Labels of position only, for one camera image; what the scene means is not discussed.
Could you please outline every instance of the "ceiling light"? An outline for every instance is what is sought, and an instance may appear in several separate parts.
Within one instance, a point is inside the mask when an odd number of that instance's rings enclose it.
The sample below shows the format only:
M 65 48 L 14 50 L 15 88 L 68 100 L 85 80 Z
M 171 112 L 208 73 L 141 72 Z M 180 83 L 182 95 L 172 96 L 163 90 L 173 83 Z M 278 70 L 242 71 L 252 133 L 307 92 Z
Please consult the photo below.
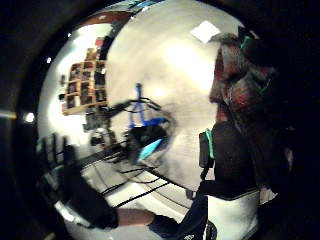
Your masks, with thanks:
M 24 117 L 24 120 L 28 123 L 32 123 L 34 121 L 34 114 L 33 113 L 27 113 Z
M 147 6 L 147 7 L 144 7 L 144 8 L 142 8 L 142 12 L 144 12 L 144 11 L 147 11 L 149 9 L 149 7 Z
M 198 27 L 191 31 L 191 34 L 204 44 L 208 43 L 210 39 L 218 33 L 220 33 L 220 30 L 209 21 L 203 21 Z

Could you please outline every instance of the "cable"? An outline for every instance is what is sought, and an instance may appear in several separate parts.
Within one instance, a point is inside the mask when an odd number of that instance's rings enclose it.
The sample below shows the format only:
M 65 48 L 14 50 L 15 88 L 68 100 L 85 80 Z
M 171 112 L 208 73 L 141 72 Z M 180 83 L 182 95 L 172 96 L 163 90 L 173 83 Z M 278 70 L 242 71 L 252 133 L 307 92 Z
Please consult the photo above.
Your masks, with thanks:
M 156 178 L 156 179 L 154 179 L 154 180 L 152 180 L 152 181 L 149 181 L 149 182 L 138 182 L 138 181 L 134 181 L 134 180 L 132 180 L 132 179 L 128 179 L 128 181 L 134 182 L 134 183 L 137 183 L 137 184 L 150 184 L 150 183 L 154 183 L 154 182 L 158 181 L 159 179 L 161 179 L 161 178 Z M 112 187 L 109 187 L 109 188 L 103 190 L 103 191 L 101 192 L 101 194 L 102 194 L 102 195 L 106 195 L 106 194 L 108 194 L 109 192 L 118 189 L 119 187 L 123 186 L 123 185 L 126 184 L 126 183 L 127 183 L 127 182 L 123 182 L 123 183 L 120 183 L 120 184 L 116 184 L 116 185 L 114 185 L 114 186 L 112 186 Z
M 134 180 L 130 180 L 131 182 L 134 182 L 134 183 L 138 183 L 138 184 L 150 184 L 150 183 L 154 183 L 156 181 L 158 181 L 159 179 L 162 179 L 162 178 L 156 178 L 154 180 L 151 180 L 151 181 L 147 181 L 147 182 L 143 182 L 143 181 L 134 181 Z
M 140 170 L 142 170 L 142 171 L 145 171 L 147 169 L 152 170 L 152 169 L 156 169 L 156 168 L 157 167 L 145 167 L 145 168 L 138 168 L 138 169 L 132 169 L 132 170 L 128 170 L 128 171 L 118 171 L 118 172 L 124 174 L 124 173 L 136 172 L 136 171 L 140 171 Z
M 147 191 L 147 192 L 145 192 L 145 193 L 142 193 L 142 194 L 140 194 L 140 195 L 138 195 L 138 196 L 135 196 L 135 197 L 133 197 L 133 198 L 130 198 L 130 199 L 124 201 L 124 202 L 121 202 L 121 203 L 119 203 L 117 206 L 115 206 L 115 208 L 119 208 L 119 207 L 121 207 L 121 206 L 123 206 L 123 205 L 125 205 L 125 204 L 127 204 L 127 203 L 129 203 L 129 202 L 132 202 L 133 200 L 136 200 L 136 199 L 138 199 L 138 198 L 141 198 L 141 197 L 143 197 L 143 196 L 146 196 L 146 195 L 148 195 L 148 194 L 156 191 L 157 189 L 159 189 L 159 188 L 161 188 L 161 187 L 164 187 L 164 186 L 166 186 L 166 185 L 168 185 L 168 184 L 169 184 L 169 182 L 164 183 L 164 184 L 162 184 L 162 185 L 160 185 L 160 186 L 158 186 L 158 187 L 155 187 L 155 188 L 153 188 L 153 189 L 151 189 L 151 190 L 149 190 L 149 191 Z

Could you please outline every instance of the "blue object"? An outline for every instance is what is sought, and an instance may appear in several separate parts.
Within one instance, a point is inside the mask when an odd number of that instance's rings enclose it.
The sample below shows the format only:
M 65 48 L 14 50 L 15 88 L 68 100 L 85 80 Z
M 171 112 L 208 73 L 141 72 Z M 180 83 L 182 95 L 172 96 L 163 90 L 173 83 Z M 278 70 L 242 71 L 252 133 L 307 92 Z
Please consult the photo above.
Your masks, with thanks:
M 137 162 L 146 159 L 147 157 L 149 157 L 155 150 L 156 148 L 160 145 L 160 143 L 162 142 L 163 139 L 158 139 L 152 143 L 150 143 L 149 145 L 145 146 L 139 154 L 138 160 Z

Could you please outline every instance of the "red plaid shirt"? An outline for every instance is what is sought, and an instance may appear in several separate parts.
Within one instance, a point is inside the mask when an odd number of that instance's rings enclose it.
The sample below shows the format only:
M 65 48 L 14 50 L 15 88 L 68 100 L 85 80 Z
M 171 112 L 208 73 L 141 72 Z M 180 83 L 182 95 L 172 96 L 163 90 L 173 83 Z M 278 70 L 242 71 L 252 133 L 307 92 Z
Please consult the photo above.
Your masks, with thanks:
M 218 103 L 216 122 L 232 119 L 245 137 L 257 185 L 277 191 L 285 182 L 288 164 L 263 104 L 263 91 L 275 72 L 250 63 L 237 44 L 221 44 L 209 99 Z

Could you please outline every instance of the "hand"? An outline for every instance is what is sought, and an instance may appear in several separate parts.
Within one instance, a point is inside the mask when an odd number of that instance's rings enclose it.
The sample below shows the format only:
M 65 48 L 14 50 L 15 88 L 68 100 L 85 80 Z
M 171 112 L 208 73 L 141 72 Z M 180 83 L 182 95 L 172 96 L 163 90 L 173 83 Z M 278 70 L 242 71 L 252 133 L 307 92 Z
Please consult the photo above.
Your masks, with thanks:
M 52 135 L 52 150 L 47 140 L 41 141 L 38 152 L 44 174 L 38 188 L 50 206 L 54 206 L 66 220 L 88 228 L 115 228 L 118 224 L 116 210 L 81 176 L 76 164 L 76 151 L 63 138 L 62 151 L 57 152 L 57 137 Z

